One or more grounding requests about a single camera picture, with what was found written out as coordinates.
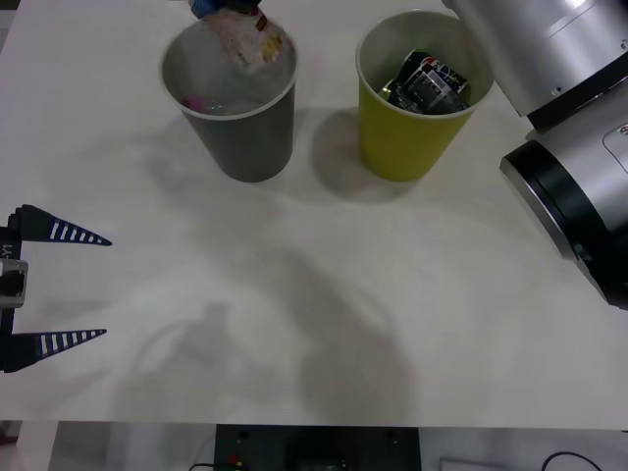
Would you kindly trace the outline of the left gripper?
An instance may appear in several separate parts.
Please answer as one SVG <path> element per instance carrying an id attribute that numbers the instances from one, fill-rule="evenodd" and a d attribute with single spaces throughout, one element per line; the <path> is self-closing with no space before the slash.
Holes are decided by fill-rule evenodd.
<path id="1" fill-rule="evenodd" d="M 32 205 L 17 208 L 9 216 L 8 228 L 1 229 L 1 371 L 15 373 L 107 333 L 97 329 L 11 334 L 15 310 L 23 305 L 22 243 L 17 236 L 29 242 L 98 246 L 112 242 Z"/>

